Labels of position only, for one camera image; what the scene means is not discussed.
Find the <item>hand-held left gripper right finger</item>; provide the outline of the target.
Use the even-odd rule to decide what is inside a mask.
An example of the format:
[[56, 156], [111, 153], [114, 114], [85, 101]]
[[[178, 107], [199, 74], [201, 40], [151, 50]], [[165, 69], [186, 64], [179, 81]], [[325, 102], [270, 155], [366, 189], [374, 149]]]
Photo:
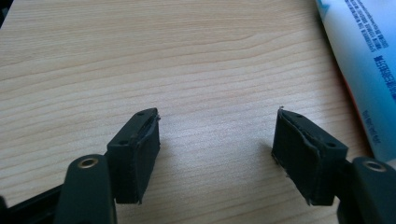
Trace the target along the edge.
[[396, 170], [348, 147], [303, 115], [277, 110], [272, 156], [310, 205], [339, 200], [339, 224], [396, 224]]

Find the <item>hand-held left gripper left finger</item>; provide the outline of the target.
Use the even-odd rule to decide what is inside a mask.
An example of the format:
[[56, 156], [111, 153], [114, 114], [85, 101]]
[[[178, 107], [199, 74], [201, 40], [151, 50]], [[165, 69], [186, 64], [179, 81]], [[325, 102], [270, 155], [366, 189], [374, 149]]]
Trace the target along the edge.
[[54, 224], [117, 224], [117, 203], [141, 203], [160, 150], [159, 113], [135, 113], [107, 144], [68, 166]]

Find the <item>white and blue tube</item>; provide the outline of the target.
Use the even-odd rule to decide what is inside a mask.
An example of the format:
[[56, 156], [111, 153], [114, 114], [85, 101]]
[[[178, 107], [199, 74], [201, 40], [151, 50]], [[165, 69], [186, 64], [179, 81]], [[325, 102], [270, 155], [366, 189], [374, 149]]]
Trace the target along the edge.
[[316, 0], [379, 161], [396, 168], [396, 0]]

